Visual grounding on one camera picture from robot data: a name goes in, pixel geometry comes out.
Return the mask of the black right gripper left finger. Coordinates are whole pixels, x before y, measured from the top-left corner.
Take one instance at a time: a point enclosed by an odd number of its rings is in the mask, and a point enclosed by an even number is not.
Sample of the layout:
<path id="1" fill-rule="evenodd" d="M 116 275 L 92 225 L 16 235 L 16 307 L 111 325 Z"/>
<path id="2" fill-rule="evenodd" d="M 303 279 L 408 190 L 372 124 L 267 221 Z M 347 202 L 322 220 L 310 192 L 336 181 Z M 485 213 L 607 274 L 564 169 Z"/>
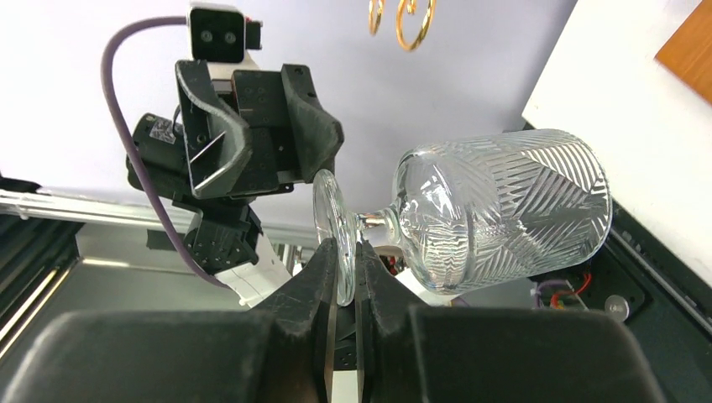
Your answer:
<path id="1" fill-rule="evenodd" d="M 34 341 L 5 402 L 329 402 L 338 251 L 247 311 L 74 312 Z"/>

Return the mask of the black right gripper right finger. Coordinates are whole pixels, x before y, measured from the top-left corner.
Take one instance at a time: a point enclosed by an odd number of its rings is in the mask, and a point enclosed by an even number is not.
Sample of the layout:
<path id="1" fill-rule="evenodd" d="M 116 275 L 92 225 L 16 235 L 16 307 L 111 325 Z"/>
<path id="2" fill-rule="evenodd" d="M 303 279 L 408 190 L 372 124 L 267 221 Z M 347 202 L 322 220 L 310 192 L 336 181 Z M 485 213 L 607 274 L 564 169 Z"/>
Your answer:
<path id="1" fill-rule="evenodd" d="M 355 258 L 362 402 L 662 402 L 641 348 L 592 311 L 429 306 Z"/>

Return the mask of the clear etched goblet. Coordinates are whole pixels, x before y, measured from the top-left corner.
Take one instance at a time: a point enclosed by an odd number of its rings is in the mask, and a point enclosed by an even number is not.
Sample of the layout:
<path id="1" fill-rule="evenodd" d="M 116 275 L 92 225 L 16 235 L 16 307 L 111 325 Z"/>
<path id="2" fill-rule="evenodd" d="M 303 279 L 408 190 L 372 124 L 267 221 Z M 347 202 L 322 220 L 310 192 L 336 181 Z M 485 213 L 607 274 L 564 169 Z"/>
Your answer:
<path id="1" fill-rule="evenodd" d="M 605 242 L 613 218 L 608 178 L 582 139 L 529 129 L 425 144 L 395 170 L 392 201 L 351 212 L 335 175 L 313 180 L 319 241 L 338 247 L 338 297 L 355 293 L 356 249 L 398 248 L 426 290 L 471 290 L 582 264 Z"/>

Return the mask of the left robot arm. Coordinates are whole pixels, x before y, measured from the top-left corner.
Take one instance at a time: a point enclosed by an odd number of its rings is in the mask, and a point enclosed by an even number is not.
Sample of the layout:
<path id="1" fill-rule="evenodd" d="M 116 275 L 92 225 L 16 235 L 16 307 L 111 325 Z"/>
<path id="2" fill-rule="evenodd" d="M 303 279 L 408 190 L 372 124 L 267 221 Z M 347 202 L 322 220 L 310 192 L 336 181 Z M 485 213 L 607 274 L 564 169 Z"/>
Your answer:
<path id="1" fill-rule="evenodd" d="M 291 272 L 251 203 L 333 170 L 342 125 L 322 107 L 306 65 L 213 79 L 206 61 L 181 60 L 175 78 L 178 117 L 144 116 L 133 144 L 156 193 L 192 213 L 178 235 L 191 259 L 256 306 Z"/>

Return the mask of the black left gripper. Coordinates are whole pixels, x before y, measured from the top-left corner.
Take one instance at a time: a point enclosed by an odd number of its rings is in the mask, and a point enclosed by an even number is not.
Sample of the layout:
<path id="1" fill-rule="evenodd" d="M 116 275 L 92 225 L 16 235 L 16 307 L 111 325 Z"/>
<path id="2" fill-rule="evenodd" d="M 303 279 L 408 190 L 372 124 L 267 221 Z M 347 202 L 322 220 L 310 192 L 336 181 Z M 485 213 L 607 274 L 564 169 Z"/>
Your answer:
<path id="1" fill-rule="evenodd" d="M 272 195 L 335 171 L 343 126 L 319 101 L 310 68 L 235 70 L 217 94 L 204 60 L 175 63 L 191 193 Z"/>

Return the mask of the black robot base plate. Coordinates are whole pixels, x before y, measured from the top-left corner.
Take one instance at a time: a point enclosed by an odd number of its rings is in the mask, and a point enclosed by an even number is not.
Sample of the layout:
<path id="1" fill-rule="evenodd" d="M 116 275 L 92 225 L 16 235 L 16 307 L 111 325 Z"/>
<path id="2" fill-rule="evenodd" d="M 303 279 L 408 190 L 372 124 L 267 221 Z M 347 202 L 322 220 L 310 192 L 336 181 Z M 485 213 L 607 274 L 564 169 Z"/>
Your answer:
<path id="1" fill-rule="evenodd" d="M 710 288 L 625 208 L 613 212 L 591 260 L 531 278 L 536 306 L 561 291 L 566 307 L 612 323 L 564 331 L 562 347 L 533 371 L 530 401 L 710 401 Z"/>

